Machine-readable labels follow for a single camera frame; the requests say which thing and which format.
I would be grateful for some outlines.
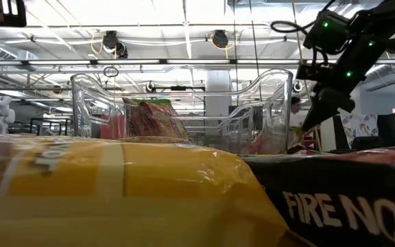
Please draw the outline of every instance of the industrial ceiling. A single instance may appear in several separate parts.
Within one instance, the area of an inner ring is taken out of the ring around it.
[[[27,27],[0,27],[0,48],[13,54],[28,51],[27,55],[35,60],[110,60],[113,55],[101,51],[101,38],[106,31],[115,30],[128,49],[129,60],[257,58],[295,61],[260,66],[259,71],[254,63],[237,69],[226,67],[230,70],[233,89],[241,89],[257,78],[257,72],[281,68],[295,73],[299,59],[311,59],[311,52],[298,46],[304,39],[301,33],[279,34],[270,29],[270,23],[295,19],[299,25],[305,25],[315,20],[327,2],[251,0],[250,5],[248,0],[28,0],[25,1]],[[379,2],[342,0],[331,9],[351,17],[358,10],[372,8]],[[235,44],[232,49],[217,49],[212,44],[211,35],[215,30],[226,32],[230,44]],[[395,59],[395,54],[382,57],[390,58]],[[104,80],[104,66],[101,65],[54,65],[43,64],[34,71],[0,66],[0,74],[8,77],[12,82],[9,85],[16,81],[21,86],[65,87],[79,70]],[[114,86],[127,92],[144,91],[148,82],[167,86],[203,84],[205,71],[210,69],[204,65],[168,67],[162,64],[129,64],[117,68],[121,73],[115,78]],[[392,72],[385,81],[383,77]],[[395,84],[395,65],[378,64],[369,72],[363,86],[372,91],[383,88],[382,85],[389,86],[389,83]],[[266,87],[266,82],[263,85],[264,95],[271,95],[275,89],[272,81],[268,85]]]

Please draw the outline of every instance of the colorful package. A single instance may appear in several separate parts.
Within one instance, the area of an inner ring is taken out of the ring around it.
[[[102,119],[107,119],[108,116],[102,115]],[[125,116],[114,116],[110,120],[110,125],[100,125],[100,138],[101,139],[121,139],[125,137]]]
[[[167,99],[150,101],[124,99],[127,105],[130,137],[173,137],[188,139],[187,132]]]
[[[235,155],[0,135],[0,247],[306,246]]]

